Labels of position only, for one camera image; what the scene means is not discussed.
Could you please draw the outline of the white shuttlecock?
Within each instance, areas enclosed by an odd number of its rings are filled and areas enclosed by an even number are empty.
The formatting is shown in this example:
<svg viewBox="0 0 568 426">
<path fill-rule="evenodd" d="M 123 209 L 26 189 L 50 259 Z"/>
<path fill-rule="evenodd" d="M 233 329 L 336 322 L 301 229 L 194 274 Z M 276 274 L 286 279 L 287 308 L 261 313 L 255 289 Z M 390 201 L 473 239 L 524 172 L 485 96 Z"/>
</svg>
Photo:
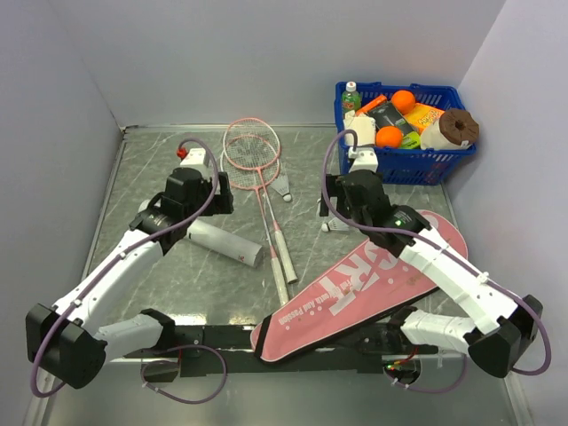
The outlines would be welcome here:
<svg viewBox="0 0 568 426">
<path fill-rule="evenodd" d="M 290 192 L 290 186 L 287 175 L 282 175 L 282 174 L 278 175 L 272 181 L 271 188 L 282 197 L 283 201 L 285 202 L 292 201 L 292 195 Z"/>
<path fill-rule="evenodd" d="M 345 222 L 341 221 L 339 218 L 334 217 L 326 222 L 321 224 L 321 230 L 325 233 L 328 232 L 348 232 L 350 230 L 350 226 L 347 225 Z"/>
</svg>

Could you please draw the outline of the white shuttlecock tube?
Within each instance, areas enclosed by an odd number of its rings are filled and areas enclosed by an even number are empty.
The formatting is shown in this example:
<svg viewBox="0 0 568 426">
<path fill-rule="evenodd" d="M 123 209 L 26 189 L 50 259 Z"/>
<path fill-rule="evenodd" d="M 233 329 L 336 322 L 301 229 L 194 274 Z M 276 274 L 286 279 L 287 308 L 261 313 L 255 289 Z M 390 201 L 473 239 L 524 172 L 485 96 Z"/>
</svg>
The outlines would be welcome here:
<svg viewBox="0 0 568 426">
<path fill-rule="evenodd" d="M 263 247 L 234 233 L 196 219 L 187 229 L 187 238 L 206 249 L 256 268 L 264 258 Z"/>
</svg>

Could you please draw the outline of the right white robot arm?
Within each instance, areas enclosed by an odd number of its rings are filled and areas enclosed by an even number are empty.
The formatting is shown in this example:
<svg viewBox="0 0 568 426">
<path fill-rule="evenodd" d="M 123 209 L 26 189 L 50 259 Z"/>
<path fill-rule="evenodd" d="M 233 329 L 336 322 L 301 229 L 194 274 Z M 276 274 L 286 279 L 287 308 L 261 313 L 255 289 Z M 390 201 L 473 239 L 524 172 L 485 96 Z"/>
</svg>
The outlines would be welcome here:
<svg viewBox="0 0 568 426">
<path fill-rule="evenodd" d="M 504 378 L 535 337 L 545 334 L 543 306 L 537 298 L 501 288 L 453 249 L 417 210 L 391 203 L 380 174 L 324 174 L 321 195 L 321 215 L 333 213 L 359 229 L 377 247 L 430 279 L 466 314 L 461 318 L 401 309 L 391 318 L 387 333 L 395 352 L 407 353 L 416 345 L 458 351 L 489 375 Z"/>
</svg>

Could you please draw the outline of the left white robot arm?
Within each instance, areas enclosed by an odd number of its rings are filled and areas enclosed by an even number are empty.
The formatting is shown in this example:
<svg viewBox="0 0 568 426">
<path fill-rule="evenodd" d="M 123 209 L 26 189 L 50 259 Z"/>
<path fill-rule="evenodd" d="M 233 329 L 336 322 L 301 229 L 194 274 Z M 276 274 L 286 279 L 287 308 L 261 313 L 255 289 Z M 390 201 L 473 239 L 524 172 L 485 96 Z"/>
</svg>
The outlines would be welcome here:
<svg viewBox="0 0 568 426">
<path fill-rule="evenodd" d="M 144 271 L 187 235 L 200 216 L 233 212 L 223 171 L 205 178 L 176 168 L 164 190 L 130 222 L 118 245 L 76 288 L 51 306 L 36 304 L 25 319 L 28 359 L 74 389 L 89 384 L 109 361 L 136 351 L 163 357 L 174 349 L 174 319 L 144 309 L 132 319 L 104 325 L 112 304 Z"/>
</svg>

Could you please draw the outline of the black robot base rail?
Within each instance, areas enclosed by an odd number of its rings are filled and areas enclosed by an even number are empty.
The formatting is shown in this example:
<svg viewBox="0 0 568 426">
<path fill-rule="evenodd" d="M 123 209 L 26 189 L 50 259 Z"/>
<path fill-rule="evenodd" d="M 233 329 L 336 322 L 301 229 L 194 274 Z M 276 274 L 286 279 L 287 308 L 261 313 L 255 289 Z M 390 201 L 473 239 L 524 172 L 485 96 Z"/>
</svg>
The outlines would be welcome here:
<svg viewBox="0 0 568 426">
<path fill-rule="evenodd" d="M 283 360 L 268 363 L 257 359 L 251 348 L 251 326 L 205 325 L 177 326 L 173 344 L 167 351 L 142 349 L 126 359 L 174 359 L 181 361 L 183 377 L 220 373 L 217 356 L 201 349 L 183 349 L 185 344 L 201 344 L 217 350 L 225 360 L 229 373 L 295 373 L 317 371 L 349 371 L 380 374 L 383 362 L 396 357 L 433 355 L 438 350 L 423 345 L 418 350 L 404 337 L 384 323 L 368 323 L 315 343 Z"/>
</svg>

